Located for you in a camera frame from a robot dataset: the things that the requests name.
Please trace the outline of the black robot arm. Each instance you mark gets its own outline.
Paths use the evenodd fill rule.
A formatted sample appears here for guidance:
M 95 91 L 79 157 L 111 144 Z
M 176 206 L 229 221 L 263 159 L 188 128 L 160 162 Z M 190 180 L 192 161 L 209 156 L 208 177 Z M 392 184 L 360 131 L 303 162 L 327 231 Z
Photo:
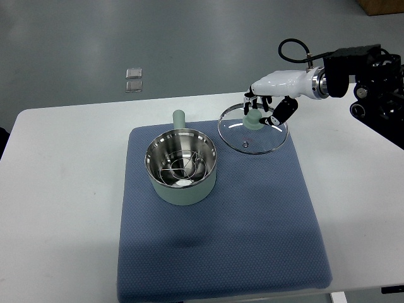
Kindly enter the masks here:
M 403 65 L 401 56 L 379 44 L 338 49 L 323 57 L 328 95 L 342 98 L 355 78 L 351 115 L 403 148 Z

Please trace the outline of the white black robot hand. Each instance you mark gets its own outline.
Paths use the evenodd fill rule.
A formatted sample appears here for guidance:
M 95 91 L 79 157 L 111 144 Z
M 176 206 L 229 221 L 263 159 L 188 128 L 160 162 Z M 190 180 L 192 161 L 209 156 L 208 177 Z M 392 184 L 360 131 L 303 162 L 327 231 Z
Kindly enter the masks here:
M 329 96 L 323 67 L 307 71 L 275 71 L 254 82 L 244 94 L 244 124 L 279 126 L 297 110 L 297 98 L 302 95 L 313 100 Z M 283 100 L 273 110 L 271 116 L 258 117 L 257 114 L 253 114 L 248 118 L 249 111 L 258 108 L 258 99 L 261 100 L 264 111 L 268 112 L 273 97 L 283 97 Z

